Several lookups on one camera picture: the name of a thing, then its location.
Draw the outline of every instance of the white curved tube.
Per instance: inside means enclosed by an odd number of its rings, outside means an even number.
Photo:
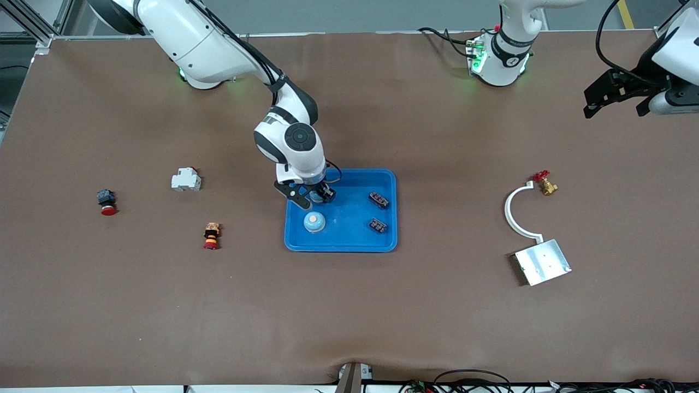
[[[534,182],[529,180],[528,182],[526,182],[526,185],[524,187],[516,189],[507,197],[507,199],[505,200],[505,219],[507,220],[507,223],[510,224],[512,229],[518,234],[526,238],[532,238],[536,240],[537,244],[544,243],[544,235],[535,234],[520,227],[519,224],[517,224],[517,221],[514,221],[514,218],[512,216],[512,198],[514,198],[514,196],[517,195],[517,192],[524,190],[534,190]]]

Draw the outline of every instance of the blue tray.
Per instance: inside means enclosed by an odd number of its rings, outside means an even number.
[[[328,179],[337,178],[328,169]],[[308,211],[287,202],[284,244],[291,251],[309,252],[389,252],[398,245],[398,198],[396,177],[388,169],[343,169],[343,179],[331,185],[337,192],[331,203],[313,203],[309,211],[325,216],[325,229],[312,234],[303,226]],[[381,209],[369,200],[376,191],[389,200]],[[383,234],[369,227],[372,218],[388,225]]]

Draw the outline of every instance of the yellow tape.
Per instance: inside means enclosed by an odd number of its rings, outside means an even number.
[[[628,7],[626,6],[626,0],[619,0],[619,13],[621,14],[621,20],[624,22],[624,28],[635,29],[633,26],[633,21],[631,20],[631,14],[628,12]]]

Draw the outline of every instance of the silver metal plate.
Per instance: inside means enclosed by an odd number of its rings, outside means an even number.
[[[516,252],[514,258],[529,285],[537,285],[570,273],[568,261],[556,239]]]

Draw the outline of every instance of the brass valve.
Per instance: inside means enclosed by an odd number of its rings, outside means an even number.
[[[552,195],[559,188],[554,183],[551,183],[551,181],[547,178],[547,176],[550,174],[551,172],[549,171],[541,171],[532,177],[532,180],[534,180],[535,182],[539,182],[541,192],[543,192],[544,195],[546,195],[547,197]]]

